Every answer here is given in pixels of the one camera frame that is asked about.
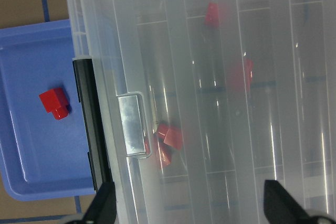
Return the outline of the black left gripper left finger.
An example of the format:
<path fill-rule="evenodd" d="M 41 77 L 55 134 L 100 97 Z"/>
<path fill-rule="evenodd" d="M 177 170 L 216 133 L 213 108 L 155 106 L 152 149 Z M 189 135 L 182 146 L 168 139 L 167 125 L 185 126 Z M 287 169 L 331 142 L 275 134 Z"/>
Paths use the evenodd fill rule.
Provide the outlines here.
<path fill-rule="evenodd" d="M 104 182 L 85 213 L 63 217 L 61 223 L 115 223 L 117 200 L 114 182 Z"/>

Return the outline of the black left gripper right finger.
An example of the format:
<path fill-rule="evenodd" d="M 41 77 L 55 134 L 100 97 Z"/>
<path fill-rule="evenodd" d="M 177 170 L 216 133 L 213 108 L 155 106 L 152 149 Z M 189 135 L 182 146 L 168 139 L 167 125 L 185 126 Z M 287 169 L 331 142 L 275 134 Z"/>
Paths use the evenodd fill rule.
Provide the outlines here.
<path fill-rule="evenodd" d="M 264 182 L 263 208 L 269 223 L 335 223 L 326 215 L 308 214 L 276 180 Z"/>

